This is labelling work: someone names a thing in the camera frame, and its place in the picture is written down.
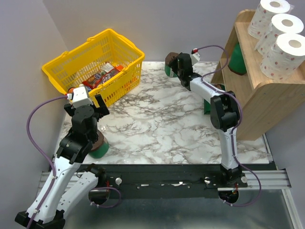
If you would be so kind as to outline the green brown roll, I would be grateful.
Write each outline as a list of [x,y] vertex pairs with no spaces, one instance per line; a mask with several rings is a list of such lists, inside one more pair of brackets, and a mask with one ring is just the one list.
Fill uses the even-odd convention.
[[235,74],[244,75],[247,73],[246,66],[244,63],[244,58],[242,55],[240,44],[237,43],[234,46],[228,68]]
[[171,78],[176,78],[178,77],[177,74],[172,70],[170,64],[171,62],[178,56],[178,53],[176,52],[170,52],[167,54],[167,56],[165,57],[165,65],[164,65],[164,71],[165,71],[165,74],[168,76],[168,77],[171,77]]

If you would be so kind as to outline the white floral paper roll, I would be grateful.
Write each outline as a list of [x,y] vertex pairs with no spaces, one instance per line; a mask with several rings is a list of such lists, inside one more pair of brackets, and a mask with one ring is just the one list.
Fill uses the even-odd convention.
[[272,17],[276,14],[288,13],[290,9],[291,5],[286,0],[260,0],[247,28],[248,34],[260,39],[266,32]]
[[305,37],[284,33],[277,37],[260,63],[261,72],[268,78],[283,81],[291,77],[305,60]]
[[300,34],[303,29],[303,22],[294,15],[287,13],[274,15],[254,50],[264,56],[273,47],[279,35],[284,33]]

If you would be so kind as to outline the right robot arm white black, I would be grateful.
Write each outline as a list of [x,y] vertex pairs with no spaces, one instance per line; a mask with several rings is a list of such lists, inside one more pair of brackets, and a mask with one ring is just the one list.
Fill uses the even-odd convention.
[[210,120],[218,132],[221,144],[219,181],[223,186],[230,187],[242,176],[241,166],[236,161],[236,132],[240,121],[238,102],[232,91],[226,92],[213,86],[193,71],[193,64],[197,60],[199,55],[196,53],[189,55],[172,52],[165,62],[178,76],[184,88],[210,101]]

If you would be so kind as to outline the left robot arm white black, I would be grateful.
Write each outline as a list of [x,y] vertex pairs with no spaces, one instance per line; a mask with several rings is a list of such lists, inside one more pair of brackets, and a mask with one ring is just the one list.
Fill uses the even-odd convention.
[[39,195],[26,211],[19,212],[15,218],[15,222],[28,229],[62,229],[72,208],[89,191],[105,185],[105,170],[91,164],[82,177],[67,188],[74,173],[99,140],[97,123],[109,114],[109,110],[99,94],[95,96],[98,106],[87,94],[74,92],[66,98],[72,100],[64,106],[71,116],[72,127],[59,144],[57,157],[51,165],[52,171]]

